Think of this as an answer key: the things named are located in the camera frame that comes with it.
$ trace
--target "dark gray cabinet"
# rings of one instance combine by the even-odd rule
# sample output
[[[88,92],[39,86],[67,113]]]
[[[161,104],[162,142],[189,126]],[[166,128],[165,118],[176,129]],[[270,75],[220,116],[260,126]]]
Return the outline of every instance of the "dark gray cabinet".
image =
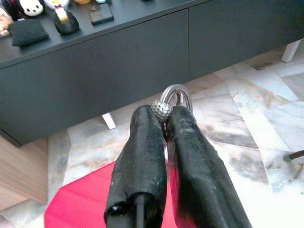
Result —
[[[213,0],[189,8],[190,79],[304,37],[303,0]]]
[[[20,144],[188,81],[188,10],[1,70],[1,127]]]

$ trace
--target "textured metal bead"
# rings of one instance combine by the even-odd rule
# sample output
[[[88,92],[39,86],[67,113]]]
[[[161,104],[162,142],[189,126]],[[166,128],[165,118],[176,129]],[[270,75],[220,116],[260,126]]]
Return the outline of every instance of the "textured metal bead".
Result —
[[[167,103],[156,100],[152,103],[151,109],[160,122],[165,122],[173,111],[173,107]]]

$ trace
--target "cabinet leg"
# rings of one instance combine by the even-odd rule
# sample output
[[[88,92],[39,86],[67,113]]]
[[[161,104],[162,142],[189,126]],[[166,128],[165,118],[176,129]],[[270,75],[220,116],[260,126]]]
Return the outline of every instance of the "cabinet leg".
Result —
[[[301,40],[297,40],[297,41],[287,45],[285,52],[283,54],[283,57],[282,57],[283,62],[288,63],[293,59],[300,42],[301,42]]]
[[[106,113],[102,115],[106,125],[108,126],[109,129],[113,129],[116,127],[114,119],[111,115],[111,113]]]

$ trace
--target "red cloth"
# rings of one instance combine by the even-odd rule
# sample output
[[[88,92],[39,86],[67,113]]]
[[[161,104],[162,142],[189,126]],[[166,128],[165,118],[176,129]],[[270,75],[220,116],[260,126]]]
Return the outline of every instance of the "red cloth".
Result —
[[[44,214],[45,228],[105,228],[104,211],[114,162],[62,187]],[[171,188],[162,228],[176,228]]]

